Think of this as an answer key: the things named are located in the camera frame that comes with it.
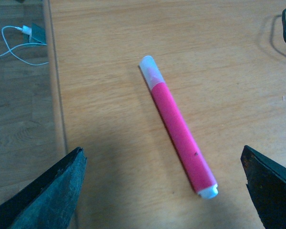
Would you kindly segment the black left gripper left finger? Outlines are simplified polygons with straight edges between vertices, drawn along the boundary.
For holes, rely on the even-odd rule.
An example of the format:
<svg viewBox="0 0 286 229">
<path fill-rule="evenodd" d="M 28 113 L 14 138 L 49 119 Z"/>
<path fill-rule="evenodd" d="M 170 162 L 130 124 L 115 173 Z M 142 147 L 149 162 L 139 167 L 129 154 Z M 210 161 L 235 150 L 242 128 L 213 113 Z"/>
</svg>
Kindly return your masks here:
<svg viewBox="0 0 286 229">
<path fill-rule="evenodd" d="M 66 229 L 79 199 L 87 158 L 77 147 L 0 205 L 0 229 Z"/>
</svg>

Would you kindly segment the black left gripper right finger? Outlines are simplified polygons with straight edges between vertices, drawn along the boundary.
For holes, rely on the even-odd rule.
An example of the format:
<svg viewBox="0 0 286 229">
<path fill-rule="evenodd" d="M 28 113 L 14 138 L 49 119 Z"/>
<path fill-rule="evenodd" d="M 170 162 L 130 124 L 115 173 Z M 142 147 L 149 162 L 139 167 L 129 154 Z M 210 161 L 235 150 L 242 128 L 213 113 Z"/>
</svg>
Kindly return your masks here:
<svg viewBox="0 0 286 229">
<path fill-rule="evenodd" d="M 286 229 L 286 167 L 245 145 L 241 163 L 247 189 L 266 229 Z"/>
</svg>

